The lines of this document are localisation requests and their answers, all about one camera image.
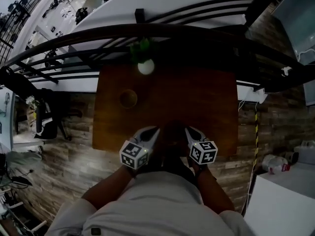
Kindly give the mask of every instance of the desk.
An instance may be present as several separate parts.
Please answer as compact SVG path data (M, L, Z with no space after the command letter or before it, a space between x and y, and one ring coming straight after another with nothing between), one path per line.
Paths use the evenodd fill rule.
M131 109L119 103L126 89L138 95ZM230 156L237 147L237 106L236 80L231 73L156 66L146 76L136 66L106 66L100 71L96 91L93 148L118 152L138 129L179 120L215 141L219 155Z
M21 135L13 135L13 117L14 117L14 103L15 93L7 88L0 90L0 110L5 110L5 95L9 93L9 103L6 108L6 115L0 115L1 129L0 143L7 147L9 150L13 148L23 148L28 146L43 145L44 142L40 139L34 139L34 135L30 136L28 133Z

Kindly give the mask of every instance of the office chair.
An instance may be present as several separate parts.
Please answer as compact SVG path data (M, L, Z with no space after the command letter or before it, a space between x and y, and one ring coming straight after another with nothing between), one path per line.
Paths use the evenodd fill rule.
M65 134L62 118L66 116L82 117L79 110L70 110L68 107L67 94L63 92L54 92L50 89L37 89L24 75L14 73L10 67L0 69L0 83L8 89L15 92L22 100L26 101L29 96L34 96L39 102L36 109L36 132L42 131L42 122L45 119L52 118L47 123L41 135L35 135L35 138L54 139L57 136L57 127L61 130L63 137L71 140L71 136Z

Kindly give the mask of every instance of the wooden table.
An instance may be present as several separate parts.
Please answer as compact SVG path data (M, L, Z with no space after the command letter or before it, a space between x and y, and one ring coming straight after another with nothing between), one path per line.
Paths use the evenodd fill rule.
M119 102L126 89L138 96L131 109ZM136 66L106 66L98 79L93 148L119 152L138 129L180 120L215 141L218 155L230 156L237 147L237 106L231 73L164 65L156 66L151 75L142 75Z

